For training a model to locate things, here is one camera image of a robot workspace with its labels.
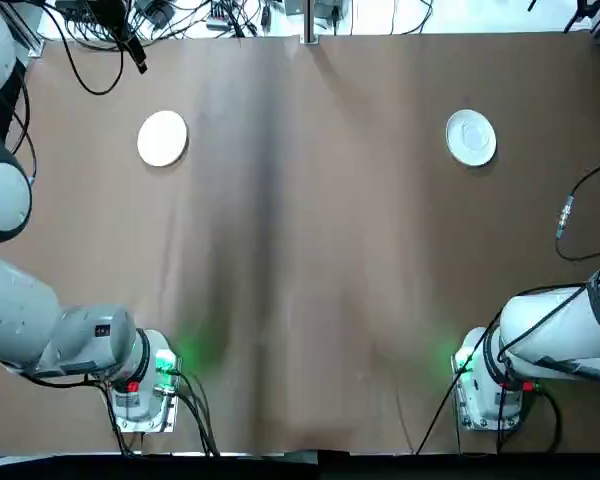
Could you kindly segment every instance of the green light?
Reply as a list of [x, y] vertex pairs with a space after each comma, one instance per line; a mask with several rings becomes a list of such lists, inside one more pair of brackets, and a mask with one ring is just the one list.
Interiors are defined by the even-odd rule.
[[161, 349], [156, 352], [156, 371], [160, 372], [158, 388], [165, 392], [173, 392], [173, 375], [176, 370], [176, 356], [171, 350]]
[[[460, 350], [458, 350], [458, 352], [456, 353], [456, 363], [458, 364], [458, 368], [462, 368], [465, 366], [467, 361], [469, 361], [469, 357], [471, 356], [472, 352], [473, 349], [470, 347], [462, 347]], [[470, 372], [472, 370], [471, 368], [469, 368], [472, 362], [473, 359], [469, 361], [469, 364], [467, 364], [465, 373]]]
[[171, 350], [158, 350], [156, 352], [156, 370], [168, 371], [176, 368], [176, 356]]

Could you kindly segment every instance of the connector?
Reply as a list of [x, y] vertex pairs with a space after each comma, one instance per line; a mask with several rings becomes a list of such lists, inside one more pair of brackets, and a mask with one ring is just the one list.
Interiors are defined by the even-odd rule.
[[567, 226], [567, 220], [569, 219], [569, 215], [571, 215], [571, 205], [573, 204], [573, 195], [569, 195], [567, 197], [567, 202], [562, 207], [562, 211], [560, 212], [560, 219], [558, 220], [558, 230], [556, 231], [556, 238], [562, 237], [562, 233]]

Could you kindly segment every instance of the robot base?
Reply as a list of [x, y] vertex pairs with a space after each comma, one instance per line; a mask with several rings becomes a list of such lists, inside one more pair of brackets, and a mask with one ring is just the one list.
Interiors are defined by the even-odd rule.
[[180, 370], [180, 359], [171, 351], [167, 339], [155, 330], [144, 330], [149, 340], [147, 371], [129, 392], [110, 389], [118, 428], [123, 433], [173, 432], [176, 423], [178, 377], [158, 370], [165, 358]]
[[[462, 347], [451, 357], [453, 378], [467, 361], [484, 328], [469, 332]], [[454, 395], [460, 423], [467, 430], [497, 430], [502, 387], [493, 381], [484, 365], [482, 345], [476, 350], [467, 371], [460, 376]], [[516, 428], [520, 422], [522, 392], [506, 391], [501, 430]]]

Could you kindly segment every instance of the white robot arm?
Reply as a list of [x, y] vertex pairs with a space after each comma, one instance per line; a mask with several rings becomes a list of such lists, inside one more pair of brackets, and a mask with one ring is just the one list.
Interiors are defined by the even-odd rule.
[[458, 413], [468, 429], [497, 430], [498, 418], [501, 430], [515, 428], [525, 381], [600, 380], [600, 274], [582, 286], [513, 297], [467, 365], [484, 334], [471, 330], [452, 357], [454, 374], [467, 367]]
[[[15, 64], [0, 16], [0, 88]], [[32, 189], [0, 139], [0, 243], [27, 225]], [[178, 360], [165, 337], [136, 329], [126, 309], [63, 308], [51, 287], [0, 259], [0, 362], [29, 379], [91, 375], [106, 382], [122, 431], [170, 431]]]

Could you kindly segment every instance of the plate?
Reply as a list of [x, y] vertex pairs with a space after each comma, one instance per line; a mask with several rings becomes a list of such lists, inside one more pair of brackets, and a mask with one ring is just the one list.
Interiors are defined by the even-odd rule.
[[489, 120], [474, 110], [458, 110], [447, 121], [447, 147], [459, 162], [480, 167], [496, 153], [496, 132]]

